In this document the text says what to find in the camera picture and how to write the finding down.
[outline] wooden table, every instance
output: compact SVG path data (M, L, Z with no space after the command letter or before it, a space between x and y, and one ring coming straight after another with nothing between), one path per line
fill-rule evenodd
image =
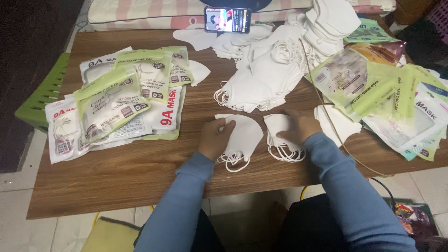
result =
M217 58L211 48L196 52L188 43L175 40L172 30L77 33L60 96L81 87L79 64L82 61L128 46L133 49L156 49L174 45L186 45L190 59L211 70L211 74L197 87L187 87L179 138L174 141L135 141L54 165L50 165L47 142L28 209L28 219L157 204L174 180L174 171L196 149L202 125L213 120L218 113L243 114L253 118L260 124L264 137L244 170L230 173L223 164L216 165L212 181L206 184L204 197L319 183L317 168L309 159L291 164L271 157L267 151L267 129L263 122L263 116L280 113L285 108L313 113L320 103L311 84L303 78L286 97L286 104L272 111L255 110L247 114L220 107L213 100L213 93L220 88L221 81L229 80L235 73L235 62ZM421 158L407 162L367 130L349 137L345 145L361 162L385 174L442 167L448 163L448 141L441 141L435 162ZM366 177L376 175L359 164L357 167Z

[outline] blue sleeve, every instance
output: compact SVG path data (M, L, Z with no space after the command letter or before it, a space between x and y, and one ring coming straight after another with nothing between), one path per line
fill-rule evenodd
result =
M304 143L352 251L417 251L383 198L324 133Z
M135 252L190 251L193 244L204 184L215 163L195 152L177 171L176 179L148 218Z

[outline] person's right hand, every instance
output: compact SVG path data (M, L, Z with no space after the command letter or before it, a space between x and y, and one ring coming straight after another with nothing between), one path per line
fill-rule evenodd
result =
M290 142L303 145L311 135L322 132L320 122L313 117L293 109L286 109L285 112L293 119L295 124L294 129L280 131L276 135L278 138L283 138Z

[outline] qr code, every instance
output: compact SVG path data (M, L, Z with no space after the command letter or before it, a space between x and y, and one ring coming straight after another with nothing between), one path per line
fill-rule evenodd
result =
M325 78L325 74L324 74L324 73L319 74L319 75L316 77L316 81L317 81L317 82L321 82L324 78Z
M57 154L64 154L66 152L70 151L69 144L67 142L60 143L57 145Z

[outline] smartphone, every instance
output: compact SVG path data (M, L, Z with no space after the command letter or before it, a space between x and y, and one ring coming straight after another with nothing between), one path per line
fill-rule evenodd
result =
M205 31L248 34L251 14L250 9L206 7L204 9Z

